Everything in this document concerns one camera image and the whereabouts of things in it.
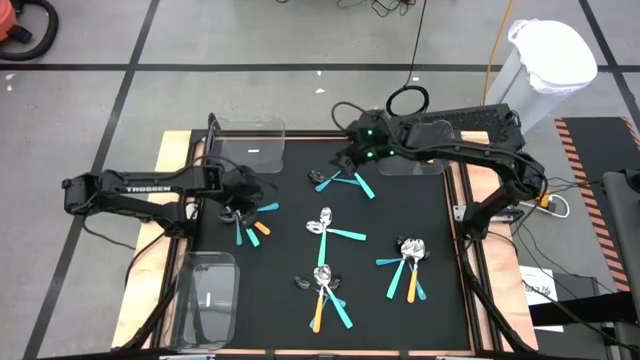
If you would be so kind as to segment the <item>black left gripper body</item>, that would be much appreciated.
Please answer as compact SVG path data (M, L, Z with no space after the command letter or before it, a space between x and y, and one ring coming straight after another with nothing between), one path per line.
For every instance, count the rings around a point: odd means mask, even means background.
M234 210L253 211L264 192L256 173L248 166L240 165L222 174L223 191L219 195L222 205Z

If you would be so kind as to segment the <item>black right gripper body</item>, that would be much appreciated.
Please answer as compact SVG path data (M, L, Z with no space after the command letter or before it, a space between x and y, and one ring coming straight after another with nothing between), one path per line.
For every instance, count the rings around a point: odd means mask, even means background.
M362 112L346 129L350 145L346 157L354 166L371 161L379 161L392 156L400 156L397 131L391 125L388 114L380 110Z

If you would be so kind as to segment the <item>black equipment case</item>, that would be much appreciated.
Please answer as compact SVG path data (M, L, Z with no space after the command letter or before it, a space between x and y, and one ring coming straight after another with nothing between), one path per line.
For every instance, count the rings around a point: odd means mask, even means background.
M600 294L599 286L592 277L574 277L553 272L553 279L558 297L556 301L586 298ZM539 326L535 327L534 331L539 352L544 355L596 360L610 359L601 337L582 325Z

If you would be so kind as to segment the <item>black table mat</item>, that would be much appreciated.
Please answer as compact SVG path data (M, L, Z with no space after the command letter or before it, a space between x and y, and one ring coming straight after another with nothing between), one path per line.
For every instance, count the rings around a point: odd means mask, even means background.
M276 346L293 349L468 349L466 319L458 266L451 241L443 177L386 176L376 166L360 169L375 193L374 199L358 187L332 183L316 192L308 172L332 175L330 161L339 142L287 142L283 169L271 176L278 189L277 211L263 214L269 236L254 247L249 240L235 243L235 228L223 224L219 207L209 202L203 210L198 251L232 254L240 269L236 329L232 348ZM347 329L335 308L327 305L322 327L310 323L316 294L301 290L294 277L310 277L317 263L321 234L309 232L308 221L320 222L324 207L332 210L328 228L362 233L357 241L326 233L326 260L342 278L337 295L346 302L353 327ZM393 299L386 297L400 262L378 266L376 259L401 258L406 238L424 241L428 259L418 264L418 281L425 300L406 301L411 272L405 262Z

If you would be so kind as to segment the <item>clear plastic bin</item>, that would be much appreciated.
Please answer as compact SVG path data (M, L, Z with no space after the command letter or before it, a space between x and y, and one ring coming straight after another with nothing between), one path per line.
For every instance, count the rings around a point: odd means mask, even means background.
M188 252L175 292L169 346L180 351L217 350L234 337L240 269L226 252Z
M446 120L434 122L418 121L404 125L397 132L398 139L406 148L422 148L454 139L452 125ZM384 158L378 163L381 174L386 176L431 176L439 175L450 166L446 159L408 160L399 155Z
M280 119L229 121L208 115L207 153L222 157L226 169L232 165L250 167L256 173L278 173L283 168L285 124Z

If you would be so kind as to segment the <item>black orange-striped floor mat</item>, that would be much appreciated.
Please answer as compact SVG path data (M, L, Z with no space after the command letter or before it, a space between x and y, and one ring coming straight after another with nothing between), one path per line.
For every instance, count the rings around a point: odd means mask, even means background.
M640 136L625 117L565 117L554 120L578 191L612 276L615 289L631 289L602 177L640 167Z

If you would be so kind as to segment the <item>silver mounting plate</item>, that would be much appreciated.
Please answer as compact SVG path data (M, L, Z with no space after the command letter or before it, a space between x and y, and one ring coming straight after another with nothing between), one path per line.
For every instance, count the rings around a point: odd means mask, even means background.
M466 211L465 205L454 205L453 206L454 219L456 221L462 221L465 211ZM517 209L513 206L509 206L501 210L500 212L498 212L496 215L494 215L491 218L491 221L511 224L519 220L523 215L524 215L523 210Z

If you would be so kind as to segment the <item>white-bagged trash can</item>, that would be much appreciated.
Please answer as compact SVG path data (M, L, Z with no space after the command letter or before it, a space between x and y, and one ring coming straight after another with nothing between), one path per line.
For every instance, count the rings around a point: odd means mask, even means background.
M486 103L506 104L526 133L597 76L583 37L555 20L516 20L507 33L512 51L489 87Z

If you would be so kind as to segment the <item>white paper sheet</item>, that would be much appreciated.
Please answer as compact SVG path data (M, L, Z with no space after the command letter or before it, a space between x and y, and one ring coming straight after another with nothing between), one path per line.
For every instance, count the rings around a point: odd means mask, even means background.
M558 300L553 272L549 269L520 266L526 301L529 306Z

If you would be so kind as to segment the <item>orange shop vacuum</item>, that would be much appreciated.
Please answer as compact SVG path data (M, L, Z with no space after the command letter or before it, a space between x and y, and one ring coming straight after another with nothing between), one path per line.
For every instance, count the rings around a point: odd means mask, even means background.
M24 0L0 0L0 43L16 40L26 44L31 41L32 33L18 24Z

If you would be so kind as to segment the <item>dark grey chair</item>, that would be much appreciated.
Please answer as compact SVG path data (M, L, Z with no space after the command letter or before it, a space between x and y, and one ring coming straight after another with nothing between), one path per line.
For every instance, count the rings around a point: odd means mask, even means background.
M640 317L640 185L631 186L622 172L605 172L603 182L630 293Z

